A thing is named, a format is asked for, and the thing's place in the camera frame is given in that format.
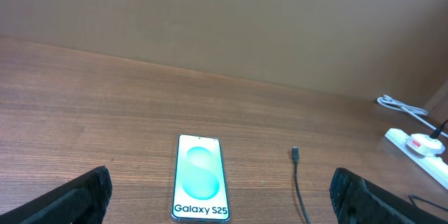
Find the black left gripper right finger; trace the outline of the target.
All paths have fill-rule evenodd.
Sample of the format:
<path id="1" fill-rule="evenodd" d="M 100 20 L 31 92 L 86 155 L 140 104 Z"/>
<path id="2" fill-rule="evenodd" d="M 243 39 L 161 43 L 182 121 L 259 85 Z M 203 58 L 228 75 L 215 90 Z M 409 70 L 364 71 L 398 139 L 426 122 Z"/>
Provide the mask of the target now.
<path id="1" fill-rule="evenodd" d="M 337 168 L 330 201 L 339 224 L 447 224 L 345 168 Z"/>

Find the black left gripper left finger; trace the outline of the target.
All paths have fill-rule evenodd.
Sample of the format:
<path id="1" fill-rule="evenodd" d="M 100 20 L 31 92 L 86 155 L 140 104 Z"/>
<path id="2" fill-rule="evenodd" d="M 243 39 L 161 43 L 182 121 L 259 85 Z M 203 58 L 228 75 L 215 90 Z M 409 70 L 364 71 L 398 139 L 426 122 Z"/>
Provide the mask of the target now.
<path id="1" fill-rule="evenodd" d="M 105 166 L 93 170 L 1 215 L 2 223 L 98 223 L 112 196 L 112 182 Z"/>

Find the Galaxy S25 smartphone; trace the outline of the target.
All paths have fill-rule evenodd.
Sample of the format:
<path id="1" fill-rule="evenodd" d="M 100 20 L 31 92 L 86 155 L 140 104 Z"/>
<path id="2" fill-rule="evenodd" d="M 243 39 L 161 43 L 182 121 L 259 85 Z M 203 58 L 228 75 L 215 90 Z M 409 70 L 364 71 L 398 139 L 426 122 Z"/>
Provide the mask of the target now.
<path id="1" fill-rule="evenodd" d="M 171 217 L 178 222 L 225 223 L 230 203 L 219 139 L 178 137 Z"/>

